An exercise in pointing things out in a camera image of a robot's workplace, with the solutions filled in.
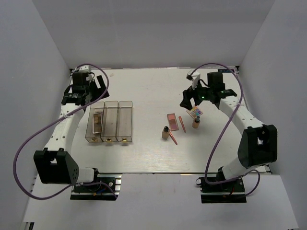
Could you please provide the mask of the pink brown eyeshadow palette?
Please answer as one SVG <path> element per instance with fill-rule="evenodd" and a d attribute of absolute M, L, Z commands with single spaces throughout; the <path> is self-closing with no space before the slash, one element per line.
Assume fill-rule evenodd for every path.
<path fill-rule="evenodd" d="M 104 109 L 103 108 L 95 108 L 93 114 L 101 114 L 103 115 Z"/>

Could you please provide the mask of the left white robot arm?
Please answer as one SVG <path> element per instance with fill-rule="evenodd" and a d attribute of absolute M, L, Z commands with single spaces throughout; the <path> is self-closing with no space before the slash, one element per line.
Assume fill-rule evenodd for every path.
<path fill-rule="evenodd" d="M 108 96 L 101 75 L 94 77 L 89 72 L 76 72 L 72 75 L 72 84 L 64 91 L 61 101 L 60 117 L 63 120 L 57 122 L 43 150 L 34 153 L 35 166 L 42 183 L 84 183 L 90 191 L 97 191 L 101 187 L 101 179 L 95 175 L 95 169 L 79 168 L 70 151 L 88 104 L 99 97 Z"/>

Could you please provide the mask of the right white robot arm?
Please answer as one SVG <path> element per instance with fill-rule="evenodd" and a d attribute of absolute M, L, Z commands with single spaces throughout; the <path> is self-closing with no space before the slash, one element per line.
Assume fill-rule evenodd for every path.
<path fill-rule="evenodd" d="M 201 75 L 195 70 L 187 74 L 187 79 L 192 85 L 183 91 L 180 106 L 192 110 L 191 99 L 195 105 L 209 101 L 227 115 L 228 123 L 233 123 L 241 134 L 237 157 L 218 170 L 213 185 L 217 185 L 222 191 L 228 191 L 235 180 L 259 166 L 277 160 L 277 128 L 264 124 L 243 106 L 243 95 L 226 89 L 221 72 L 208 73 L 208 82 L 205 85 L 201 84 Z"/>

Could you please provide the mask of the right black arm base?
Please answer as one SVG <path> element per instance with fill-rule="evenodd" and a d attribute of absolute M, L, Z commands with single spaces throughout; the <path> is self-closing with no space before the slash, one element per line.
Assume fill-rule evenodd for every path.
<path fill-rule="evenodd" d="M 201 189 L 202 204 L 246 203 L 245 187 L 242 179 L 225 184 L 211 185 L 204 177 L 196 179 L 196 186 Z"/>

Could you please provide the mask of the brown gold eyeshadow palette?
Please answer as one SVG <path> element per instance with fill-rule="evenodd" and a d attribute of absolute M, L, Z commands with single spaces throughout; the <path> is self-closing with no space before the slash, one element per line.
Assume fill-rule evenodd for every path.
<path fill-rule="evenodd" d="M 101 114 L 93 114 L 92 118 L 92 132 L 93 134 L 101 133 L 102 131 L 102 122 L 103 122 L 103 115 Z"/>

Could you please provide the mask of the pink blush palette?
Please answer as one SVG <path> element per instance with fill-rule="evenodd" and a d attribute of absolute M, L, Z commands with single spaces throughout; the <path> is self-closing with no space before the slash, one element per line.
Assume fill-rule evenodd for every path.
<path fill-rule="evenodd" d="M 167 120 L 168 120 L 168 123 L 169 123 L 170 131 L 178 131 L 179 130 L 176 115 L 174 113 L 167 114 Z"/>

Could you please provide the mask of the pink lip pencil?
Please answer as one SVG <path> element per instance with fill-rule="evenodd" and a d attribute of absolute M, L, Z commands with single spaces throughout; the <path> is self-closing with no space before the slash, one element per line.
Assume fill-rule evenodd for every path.
<path fill-rule="evenodd" d="M 181 126 L 182 126 L 182 129 L 183 129 L 184 133 L 186 133 L 186 129 L 185 129 L 185 126 L 184 126 L 184 122 L 183 122 L 182 117 L 181 117 L 181 116 L 178 116 L 178 118 L 179 118 L 179 121 L 180 121 L 180 124 L 181 124 Z"/>
<path fill-rule="evenodd" d="M 170 138 L 172 139 L 172 141 L 173 141 L 176 145 L 178 145 L 178 143 L 177 143 L 175 137 L 173 136 L 173 134 L 171 133 L 171 131 L 169 131 L 169 136 L 170 136 Z"/>

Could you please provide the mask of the beige foundation bottle black cap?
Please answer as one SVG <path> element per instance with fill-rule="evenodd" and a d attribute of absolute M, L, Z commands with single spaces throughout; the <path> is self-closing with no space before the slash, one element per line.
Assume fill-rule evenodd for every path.
<path fill-rule="evenodd" d="M 169 127 L 165 126 L 162 131 L 162 139 L 167 140 L 169 137 Z"/>

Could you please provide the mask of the beige foundation bottle silver cap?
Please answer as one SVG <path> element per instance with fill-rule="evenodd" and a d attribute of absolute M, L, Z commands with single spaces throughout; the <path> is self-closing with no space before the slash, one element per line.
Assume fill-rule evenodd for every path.
<path fill-rule="evenodd" d="M 193 123 L 192 123 L 192 127 L 193 128 L 198 128 L 199 127 L 199 124 L 200 124 L 200 116 L 196 116 L 193 120 Z"/>

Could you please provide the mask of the colourful square eyeshadow palette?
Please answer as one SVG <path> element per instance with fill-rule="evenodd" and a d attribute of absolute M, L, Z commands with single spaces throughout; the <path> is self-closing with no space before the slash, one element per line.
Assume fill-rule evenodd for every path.
<path fill-rule="evenodd" d="M 194 106 L 191 110 L 186 110 L 186 112 L 193 118 L 195 119 L 196 117 L 198 116 L 201 116 L 203 115 L 203 111 L 197 107 L 197 106 Z"/>

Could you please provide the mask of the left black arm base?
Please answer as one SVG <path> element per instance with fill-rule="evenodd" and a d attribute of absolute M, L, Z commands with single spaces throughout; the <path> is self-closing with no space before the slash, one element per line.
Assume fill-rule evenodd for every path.
<path fill-rule="evenodd" d="M 116 201 L 121 188 L 122 174 L 94 176 L 91 183 L 78 184 L 72 188 L 70 200 Z"/>

